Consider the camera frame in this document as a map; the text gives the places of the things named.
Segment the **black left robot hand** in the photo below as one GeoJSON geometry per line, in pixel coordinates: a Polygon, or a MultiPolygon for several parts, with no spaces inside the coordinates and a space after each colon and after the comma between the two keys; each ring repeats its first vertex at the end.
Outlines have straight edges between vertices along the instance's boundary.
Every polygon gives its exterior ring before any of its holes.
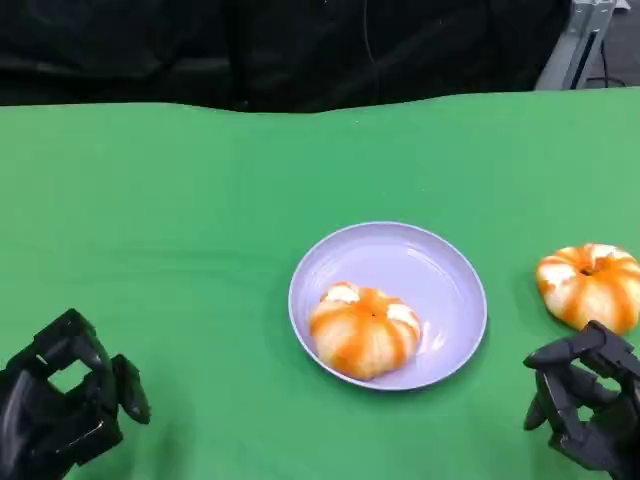
{"type": "Polygon", "coordinates": [[[91,323],[66,310],[1,371],[2,478],[64,478],[122,441],[120,411],[151,420],[139,370],[109,356],[91,323]]]}

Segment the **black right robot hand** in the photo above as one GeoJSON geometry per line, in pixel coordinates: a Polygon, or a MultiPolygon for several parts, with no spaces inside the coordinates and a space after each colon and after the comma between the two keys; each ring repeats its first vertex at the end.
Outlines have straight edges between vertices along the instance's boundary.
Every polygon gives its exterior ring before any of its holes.
{"type": "Polygon", "coordinates": [[[639,477],[639,359],[630,343],[592,320],[523,364],[536,383],[526,431],[547,423],[549,446],[581,467],[639,477]]]}

